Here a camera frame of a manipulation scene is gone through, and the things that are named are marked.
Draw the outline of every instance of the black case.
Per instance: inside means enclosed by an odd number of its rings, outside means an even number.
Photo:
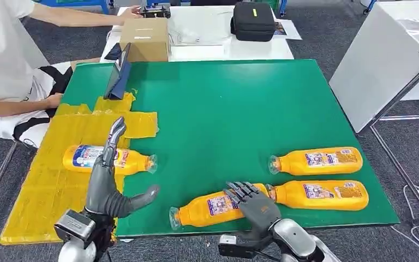
[[[234,16],[230,21],[230,32],[241,41],[272,39],[276,22],[268,3],[239,2],[235,4]]]

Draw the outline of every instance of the yellow tape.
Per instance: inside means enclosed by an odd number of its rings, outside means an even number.
[[[53,225],[67,209],[82,210],[89,182],[89,174],[63,167],[65,150],[79,144],[103,145],[111,124],[120,115],[128,128],[118,148],[128,148],[129,138],[155,136],[157,113],[129,112],[134,100],[130,93],[118,101],[99,98],[93,113],[87,105],[60,105],[1,233],[1,244],[60,241]],[[123,180],[124,175],[115,175],[120,191]]]

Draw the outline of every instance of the plastic bottle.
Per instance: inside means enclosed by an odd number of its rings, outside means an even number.
[[[362,163],[362,156],[356,148],[330,147],[293,151],[282,157],[271,156],[269,171],[294,176],[348,174],[359,171]]]
[[[63,166],[71,171],[91,172],[95,159],[102,154],[102,146],[70,146],[63,156]],[[132,175],[141,171],[154,173],[157,170],[157,156],[143,156],[136,151],[117,149],[115,156],[115,173]]]
[[[281,186],[266,185],[270,197],[292,209],[364,209],[369,201],[366,188],[354,180],[290,181]]]
[[[357,211],[368,204],[364,185],[353,180],[290,181],[281,186],[253,184],[276,203],[293,209]],[[171,227],[206,227],[242,218],[243,214],[224,192],[200,196],[181,208],[170,208]]]
[[[257,183],[253,185],[268,195],[267,189],[263,184]],[[206,227],[242,217],[242,211],[223,191],[200,196],[186,206],[180,208],[172,207],[169,211],[171,227],[174,230],[182,225]]]

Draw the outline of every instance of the floor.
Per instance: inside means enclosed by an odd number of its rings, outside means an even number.
[[[295,23],[302,41],[289,41],[295,58],[314,58],[330,79],[365,17],[359,3],[348,0],[290,0],[285,15]],[[98,57],[105,45],[108,28],[58,28],[26,21],[26,28],[49,62]],[[419,114],[419,101],[403,102],[392,114]],[[419,121],[384,122],[377,125],[404,169],[419,184]],[[371,132],[358,137],[401,224],[408,234],[410,211],[404,198],[404,182]],[[11,147],[0,140],[0,164]],[[0,183],[0,232],[18,195],[35,150],[18,146]],[[415,216],[419,204],[408,194]],[[389,227],[309,230],[317,235],[342,261],[419,261],[419,249]],[[244,261],[218,255],[218,236],[150,237],[119,243],[110,249],[113,261]],[[0,246],[0,261],[56,261],[59,243]],[[266,250],[278,257],[278,249]],[[255,261],[267,261],[256,258]]]

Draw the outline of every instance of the white table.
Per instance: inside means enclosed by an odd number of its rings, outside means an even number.
[[[121,14],[125,9],[120,8],[118,13]],[[202,43],[206,44],[207,41],[208,44],[171,45],[169,61],[293,59],[284,37],[274,35],[269,42],[237,40],[230,34],[233,9],[234,6],[171,7],[169,28],[179,31],[189,42],[199,38]],[[110,62],[104,57],[119,42],[121,28],[113,26],[101,62]]]
[[[400,19],[419,19],[419,1],[377,2],[330,80],[357,133],[419,72],[419,42]],[[419,83],[408,99],[419,99]]]

